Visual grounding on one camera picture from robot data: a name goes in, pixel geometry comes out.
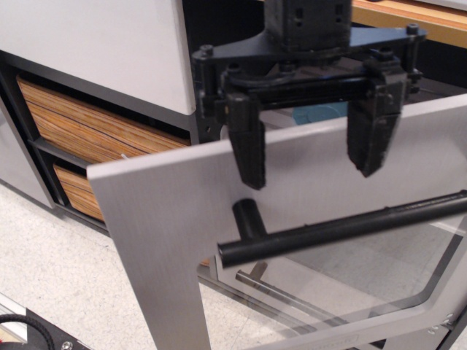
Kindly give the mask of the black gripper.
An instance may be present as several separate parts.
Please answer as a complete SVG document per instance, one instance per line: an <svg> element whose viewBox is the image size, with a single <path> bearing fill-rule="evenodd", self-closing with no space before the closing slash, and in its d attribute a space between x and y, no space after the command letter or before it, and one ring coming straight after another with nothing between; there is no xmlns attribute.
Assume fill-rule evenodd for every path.
<svg viewBox="0 0 467 350"><path fill-rule="evenodd" d="M203 45L192 55L200 67L198 104L214 117L221 99L220 67L242 70L261 64L328 65L364 50L408 45L426 37L416 24L406 28L352 27L348 10L275 10L265 14L256 36L220 46ZM369 80L365 98L349 102L347 154L364 177L383 167L404 106L406 72L382 72ZM228 137L242 181L254 190L266 186L265 127L256 100L243 93L226 96Z"/></svg>

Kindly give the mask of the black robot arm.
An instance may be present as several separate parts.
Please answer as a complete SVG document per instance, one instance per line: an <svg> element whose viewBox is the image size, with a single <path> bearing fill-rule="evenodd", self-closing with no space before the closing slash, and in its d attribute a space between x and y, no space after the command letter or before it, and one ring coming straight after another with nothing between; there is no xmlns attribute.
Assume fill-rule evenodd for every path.
<svg viewBox="0 0 467 350"><path fill-rule="evenodd" d="M350 160L364 176L383 166L404 102L419 89L426 32L355 28L351 17L350 1L266 1L260 34L193 53L201 115L226 125L252 189L266 184L265 110L344 101Z"/></svg>

